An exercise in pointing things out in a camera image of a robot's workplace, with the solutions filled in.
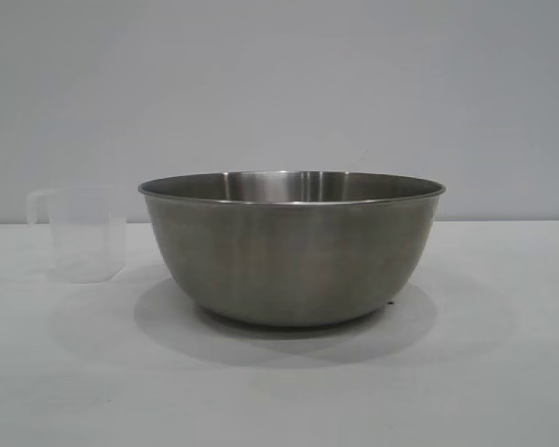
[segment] bowl rim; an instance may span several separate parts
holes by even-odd
[[[364,200],[334,200],[334,201],[320,201],[320,202],[261,202],[261,201],[251,201],[251,200],[227,200],[227,199],[217,199],[217,198],[200,198],[193,196],[174,196],[170,194],[160,194],[153,191],[149,191],[149,186],[154,185],[158,182],[163,182],[171,179],[188,178],[188,177],[201,177],[208,175],[238,175],[238,174],[306,174],[306,173],[322,173],[322,174],[354,174],[354,175],[369,175],[377,177],[391,177],[399,179],[408,179],[419,182],[430,183],[436,189],[430,193],[418,194],[414,196],[401,196],[401,197],[390,197],[390,198],[369,198]],[[202,204],[219,204],[219,205],[234,205],[234,206],[257,206],[257,207],[290,207],[290,208],[300,208],[300,207],[326,207],[326,206],[339,206],[339,205],[372,205],[380,203],[399,203],[399,202],[410,202],[423,200],[426,198],[436,197],[443,194],[446,190],[445,186],[441,183],[434,182],[433,180],[424,179],[421,177],[413,177],[407,175],[398,174],[383,174],[383,173],[373,173],[373,172],[358,172],[358,171],[346,171],[346,170],[236,170],[236,171],[220,171],[220,172],[203,172],[199,174],[186,174],[186,175],[173,175],[170,177],[162,177],[158,179],[149,180],[143,182],[138,187],[139,193],[144,196],[155,197],[164,200],[171,200],[175,202],[192,202],[192,203],[202,203]]]

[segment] white wall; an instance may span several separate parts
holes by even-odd
[[[237,169],[558,219],[559,0],[0,0],[0,222],[39,187]]]

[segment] stainless steel bowl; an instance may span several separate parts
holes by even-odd
[[[360,317],[406,283],[442,185],[353,172],[229,172],[143,183],[157,244],[199,305],[273,326]]]

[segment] measuring cup handle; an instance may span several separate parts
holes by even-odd
[[[33,191],[27,196],[27,224],[37,224],[37,205],[40,199],[43,199],[54,194],[53,189],[42,189],[40,191]]]

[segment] measuring cup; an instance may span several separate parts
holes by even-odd
[[[48,208],[56,274],[70,282],[100,282],[124,267],[126,210],[119,186],[35,191],[27,197],[27,223],[37,222],[38,201]]]

